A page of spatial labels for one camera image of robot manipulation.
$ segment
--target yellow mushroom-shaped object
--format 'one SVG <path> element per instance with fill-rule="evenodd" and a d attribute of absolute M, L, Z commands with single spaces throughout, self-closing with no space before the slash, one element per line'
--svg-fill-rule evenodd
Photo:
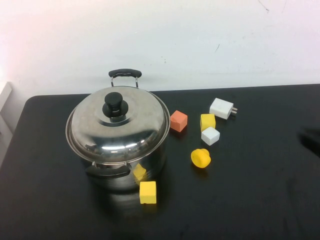
<path fill-rule="evenodd" d="M 204 169 L 211 162 L 211 157 L 209 151 L 202 148 L 191 152 L 191 160 L 196 167 Z"/>

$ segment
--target lid knob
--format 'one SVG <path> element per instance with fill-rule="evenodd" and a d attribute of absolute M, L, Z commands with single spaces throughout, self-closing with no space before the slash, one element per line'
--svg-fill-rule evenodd
<path fill-rule="evenodd" d="M 120 117 L 128 112 L 128 104 L 119 92 L 110 92 L 104 97 L 103 114 L 108 118 Z"/>

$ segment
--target white wall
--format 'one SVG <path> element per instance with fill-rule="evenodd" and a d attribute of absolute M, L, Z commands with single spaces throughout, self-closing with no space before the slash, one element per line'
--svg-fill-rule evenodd
<path fill-rule="evenodd" d="M 109 87 L 117 68 L 147 90 L 320 83 L 320 1 L 1 0 L 0 68 L 12 130 L 28 98 Z"/>

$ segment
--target white power adapter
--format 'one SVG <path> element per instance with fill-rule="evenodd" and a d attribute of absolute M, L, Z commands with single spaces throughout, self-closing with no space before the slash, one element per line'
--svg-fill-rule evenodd
<path fill-rule="evenodd" d="M 231 113 L 237 114 L 238 109 L 234 107 L 232 102 L 228 102 L 219 98 L 214 99 L 210 106 L 209 112 L 215 116 L 228 119 Z"/>

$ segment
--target side handle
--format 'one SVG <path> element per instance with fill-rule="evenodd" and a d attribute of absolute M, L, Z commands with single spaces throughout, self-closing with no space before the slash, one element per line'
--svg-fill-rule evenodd
<path fill-rule="evenodd" d="M 116 179 L 129 175 L 130 168 L 127 165 L 119 168 L 98 168 L 96 163 L 93 162 L 91 166 L 86 168 L 85 172 L 88 176 L 98 179 Z"/>

